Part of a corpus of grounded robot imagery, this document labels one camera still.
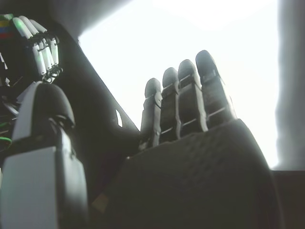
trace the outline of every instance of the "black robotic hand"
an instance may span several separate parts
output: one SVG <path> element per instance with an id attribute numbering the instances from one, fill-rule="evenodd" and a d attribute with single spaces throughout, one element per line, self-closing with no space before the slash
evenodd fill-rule
<path id="1" fill-rule="evenodd" d="M 160 82 L 150 79 L 145 88 L 140 150 L 174 141 L 193 132 L 205 132 L 236 119 L 231 98 L 208 51 L 168 68 Z"/>

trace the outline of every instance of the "bright white light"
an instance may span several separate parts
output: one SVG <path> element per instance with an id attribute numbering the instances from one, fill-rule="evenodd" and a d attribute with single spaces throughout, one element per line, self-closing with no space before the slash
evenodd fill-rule
<path id="1" fill-rule="evenodd" d="M 276 0 L 133 0 L 80 37 L 81 47 L 118 103 L 141 126 L 144 89 L 168 67 L 206 49 L 236 113 L 270 167 L 277 164 Z"/>

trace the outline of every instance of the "bright window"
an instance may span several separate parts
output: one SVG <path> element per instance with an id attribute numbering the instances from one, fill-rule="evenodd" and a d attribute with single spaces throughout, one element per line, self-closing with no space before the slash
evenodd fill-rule
<path id="1" fill-rule="evenodd" d="M 215 59 L 236 113 L 270 167 L 277 164 L 276 0 L 133 0 L 80 37 L 81 47 L 115 99 L 141 127 L 144 89 L 168 67 Z"/>

